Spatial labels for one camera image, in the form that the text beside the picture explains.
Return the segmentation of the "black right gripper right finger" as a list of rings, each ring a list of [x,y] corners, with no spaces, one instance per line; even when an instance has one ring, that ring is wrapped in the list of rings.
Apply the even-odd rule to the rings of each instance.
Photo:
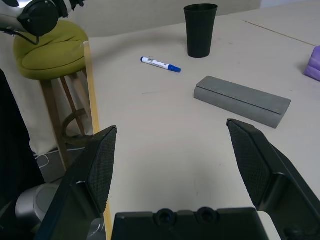
[[[283,240],[320,238],[320,201],[292,162],[253,125],[226,122],[250,199]]]

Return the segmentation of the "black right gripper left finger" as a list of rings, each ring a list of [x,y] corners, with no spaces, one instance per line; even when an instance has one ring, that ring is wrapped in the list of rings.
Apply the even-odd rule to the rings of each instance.
[[[85,240],[102,217],[114,170],[117,127],[95,134],[68,168],[35,235],[37,240]]]

